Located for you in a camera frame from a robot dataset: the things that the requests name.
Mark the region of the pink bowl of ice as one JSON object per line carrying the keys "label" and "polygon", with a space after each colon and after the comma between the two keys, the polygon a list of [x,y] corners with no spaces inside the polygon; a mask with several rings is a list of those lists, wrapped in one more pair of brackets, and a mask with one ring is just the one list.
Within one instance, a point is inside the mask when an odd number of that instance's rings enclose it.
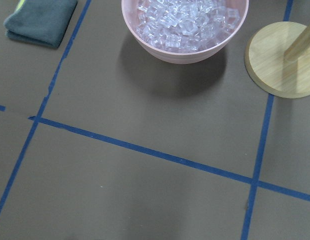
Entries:
{"label": "pink bowl of ice", "polygon": [[247,0],[123,0],[123,19],[155,58],[192,64],[220,51],[239,31]]}

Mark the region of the wooden stand with base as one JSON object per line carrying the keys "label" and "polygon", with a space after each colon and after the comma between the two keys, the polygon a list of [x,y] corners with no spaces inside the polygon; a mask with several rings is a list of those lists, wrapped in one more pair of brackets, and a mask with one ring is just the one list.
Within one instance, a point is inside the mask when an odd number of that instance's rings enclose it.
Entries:
{"label": "wooden stand with base", "polygon": [[248,41],[244,63],[264,91],[288,99],[310,95],[310,24],[281,21],[257,31]]}

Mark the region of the grey folded cloth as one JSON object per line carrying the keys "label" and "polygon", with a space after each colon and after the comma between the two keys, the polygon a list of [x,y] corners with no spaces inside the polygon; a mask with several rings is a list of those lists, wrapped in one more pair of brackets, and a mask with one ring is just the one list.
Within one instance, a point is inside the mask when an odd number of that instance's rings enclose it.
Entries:
{"label": "grey folded cloth", "polygon": [[20,0],[3,22],[14,41],[57,49],[78,2],[76,0]]}

